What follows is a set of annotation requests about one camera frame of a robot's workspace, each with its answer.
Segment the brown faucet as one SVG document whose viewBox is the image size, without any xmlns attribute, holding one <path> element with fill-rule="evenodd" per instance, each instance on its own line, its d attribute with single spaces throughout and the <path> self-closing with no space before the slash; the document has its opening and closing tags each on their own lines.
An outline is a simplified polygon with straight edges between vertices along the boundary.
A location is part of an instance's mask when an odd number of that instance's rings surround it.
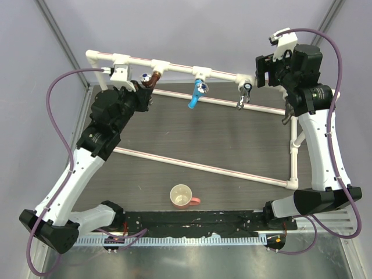
<svg viewBox="0 0 372 279">
<path fill-rule="evenodd" d="M 154 89 L 161 76 L 162 74 L 158 71 L 154 71 L 152 74 L 143 73 L 140 81 L 143 87 Z"/>
</svg>

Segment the white PVC pipe frame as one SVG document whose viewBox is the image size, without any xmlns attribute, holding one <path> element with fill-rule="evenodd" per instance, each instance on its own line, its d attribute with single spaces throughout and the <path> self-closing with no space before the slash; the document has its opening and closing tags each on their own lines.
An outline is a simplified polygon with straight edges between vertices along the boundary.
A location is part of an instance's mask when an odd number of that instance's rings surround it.
<svg viewBox="0 0 372 279">
<path fill-rule="evenodd" d="M 305 146 L 291 173 L 291 128 L 283 125 L 281 93 L 254 90 L 253 104 L 235 107 L 233 83 L 212 83 L 210 99 L 188 107 L 192 85 L 161 84 L 148 113 L 133 117 L 120 149 L 88 184 L 90 191 L 165 191 L 177 184 L 284 191 L 281 183 L 310 184 Z"/>
</svg>

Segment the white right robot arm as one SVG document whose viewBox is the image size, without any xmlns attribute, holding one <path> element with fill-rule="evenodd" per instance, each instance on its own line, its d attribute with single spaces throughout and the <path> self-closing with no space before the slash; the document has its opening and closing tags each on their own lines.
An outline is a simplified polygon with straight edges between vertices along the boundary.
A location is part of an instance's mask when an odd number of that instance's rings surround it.
<svg viewBox="0 0 372 279">
<path fill-rule="evenodd" d="M 362 197 L 346 174 L 335 134 L 331 111 L 332 89 L 319 83 L 323 55 L 316 46 L 298 44 L 281 59 L 258 56 L 258 87 L 282 86 L 286 92 L 287 116 L 295 116 L 305 135 L 312 168 L 312 186 L 265 204 L 262 221 L 274 230 L 284 218 L 340 210 Z"/>
</svg>

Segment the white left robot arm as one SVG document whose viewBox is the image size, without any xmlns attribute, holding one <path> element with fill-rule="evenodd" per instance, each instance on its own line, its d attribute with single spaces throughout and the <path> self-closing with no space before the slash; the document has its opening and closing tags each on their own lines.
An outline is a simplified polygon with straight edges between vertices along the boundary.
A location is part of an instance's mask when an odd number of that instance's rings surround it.
<svg viewBox="0 0 372 279">
<path fill-rule="evenodd" d="M 79 236 L 99 228 L 119 231 L 125 222 L 122 207 L 111 202 L 83 212 L 72 209 L 92 176 L 118 146 L 120 134 L 135 112 L 149 109 L 152 88 L 139 85 L 97 93 L 91 105 L 90 123 L 82 132 L 69 164 L 53 189 L 34 209 L 22 211 L 19 220 L 35 237 L 57 251 L 66 253 Z"/>
</svg>

